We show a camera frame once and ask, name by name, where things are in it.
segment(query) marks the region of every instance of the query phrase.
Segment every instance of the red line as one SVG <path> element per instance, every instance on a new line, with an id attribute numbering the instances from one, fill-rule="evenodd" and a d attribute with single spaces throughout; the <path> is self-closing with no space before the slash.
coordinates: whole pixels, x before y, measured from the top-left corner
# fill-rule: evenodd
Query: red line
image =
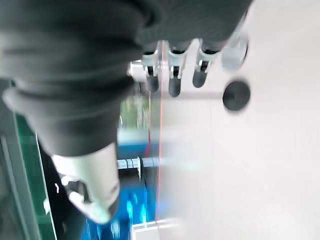
<path id="1" fill-rule="evenodd" d="M 155 220 L 158 220 L 159 217 L 159 192 L 160 192 L 160 166 L 161 166 L 161 158 L 162 158 L 162 127 L 163 127 L 163 102 L 162 102 L 162 96 L 164 93 L 164 81 L 163 81 L 163 75 L 164 75 L 164 62 L 165 62 L 165 41 L 162 41 L 162 56 L 161 56 L 161 89 L 160 89 L 160 125 L 159 125 L 159 166 L 158 166 L 158 183 L 157 183 L 157 195 L 156 195 L 156 203 L 157 203 L 157 209 L 155 212 Z"/>

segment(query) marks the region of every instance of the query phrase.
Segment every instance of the white wall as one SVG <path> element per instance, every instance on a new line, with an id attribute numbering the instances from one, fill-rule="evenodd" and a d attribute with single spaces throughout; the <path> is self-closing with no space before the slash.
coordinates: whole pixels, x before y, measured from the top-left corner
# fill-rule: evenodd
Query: white wall
<path id="1" fill-rule="evenodd" d="M 244 111 L 230 114 L 220 100 L 162 100 L 158 218 L 180 227 L 161 239 L 320 239 L 319 13 L 317 0 L 257 0 L 242 69 L 226 73 L 218 61 L 201 89 L 184 73 L 182 93 L 222 92 L 245 76 Z"/>

